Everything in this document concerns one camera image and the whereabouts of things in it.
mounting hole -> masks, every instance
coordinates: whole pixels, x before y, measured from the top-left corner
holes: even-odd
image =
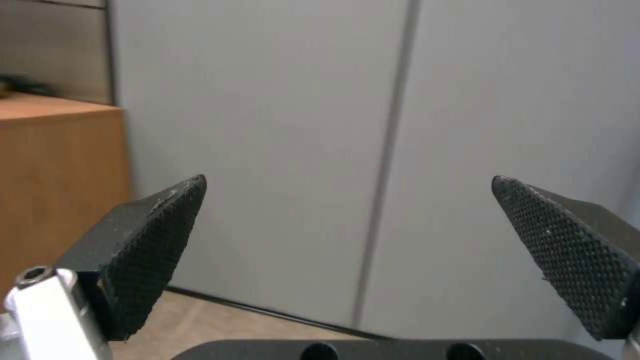
[[[447,360],[486,360],[486,358],[476,346],[458,343],[447,349]]]
[[[35,278],[37,278],[38,276],[44,274],[44,272],[47,270],[46,267],[44,266],[36,266],[34,268],[30,268],[29,270],[27,270],[26,273],[24,273],[24,279],[25,280],[33,280]]]
[[[316,343],[307,346],[300,355],[300,360],[338,360],[338,352],[333,346]]]

baseboard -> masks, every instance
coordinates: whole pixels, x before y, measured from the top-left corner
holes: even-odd
[[[347,335],[351,335],[351,336],[357,336],[359,338],[364,338],[364,339],[369,339],[369,340],[391,340],[391,338],[388,338],[386,336],[372,334],[370,332],[359,331],[359,330],[355,330],[355,329],[350,329],[348,327],[332,325],[332,324],[329,324],[329,323],[317,322],[317,321],[314,321],[314,320],[309,320],[309,319],[302,318],[300,316],[294,316],[294,315],[290,315],[290,314],[287,314],[287,313],[282,313],[280,311],[274,311],[274,310],[270,310],[270,309],[265,309],[263,307],[257,307],[257,306],[252,306],[252,305],[248,305],[248,304],[243,304],[241,302],[237,302],[237,301],[233,301],[233,300],[227,300],[227,299],[223,299],[223,298],[220,298],[220,297],[215,297],[215,296],[211,296],[211,295],[205,295],[205,294],[199,293],[197,291],[180,289],[180,288],[176,288],[174,286],[168,286],[166,289],[168,291],[170,291],[170,292],[173,292],[173,293],[178,293],[178,294],[181,294],[181,295],[186,295],[186,296],[194,297],[194,298],[197,298],[197,299],[211,301],[211,302],[215,302],[217,304],[236,307],[238,309],[252,311],[254,313],[273,316],[275,318],[281,318],[281,319],[292,321],[292,322],[303,323],[305,325],[315,326],[315,327],[319,327],[319,328],[322,328],[322,329],[327,329],[327,330],[339,332],[339,333],[342,333],[342,334],[347,334]]]

wooden cabinet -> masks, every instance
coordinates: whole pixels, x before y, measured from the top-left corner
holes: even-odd
[[[122,111],[15,94],[0,99],[0,295],[50,264],[129,199]]]

wood surface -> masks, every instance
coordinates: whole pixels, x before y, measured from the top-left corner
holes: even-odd
[[[52,97],[0,99],[0,297],[130,197],[122,111]]]
[[[137,334],[110,346],[116,360],[165,360],[202,343],[231,339],[360,340],[341,332],[166,291]]]

beige floor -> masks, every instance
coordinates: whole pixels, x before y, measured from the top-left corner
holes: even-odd
[[[296,322],[165,292],[147,323],[126,342],[111,343],[114,360],[171,359],[213,340],[353,339]]]

